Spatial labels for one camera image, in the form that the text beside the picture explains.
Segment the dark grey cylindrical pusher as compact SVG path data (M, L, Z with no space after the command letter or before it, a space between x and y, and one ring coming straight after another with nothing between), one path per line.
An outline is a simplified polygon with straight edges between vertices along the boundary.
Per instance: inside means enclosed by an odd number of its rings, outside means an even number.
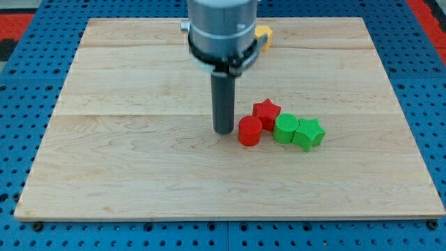
M233 131L235 106L235 79L232 77L210 77L213 129L220 135Z

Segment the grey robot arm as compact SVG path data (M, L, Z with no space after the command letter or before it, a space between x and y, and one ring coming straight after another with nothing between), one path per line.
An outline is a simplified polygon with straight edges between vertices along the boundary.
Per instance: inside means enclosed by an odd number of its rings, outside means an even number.
M267 35L255 37L257 0L188 0L187 33L190 56L209 72L213 129L233 131L235 82L258 58Z

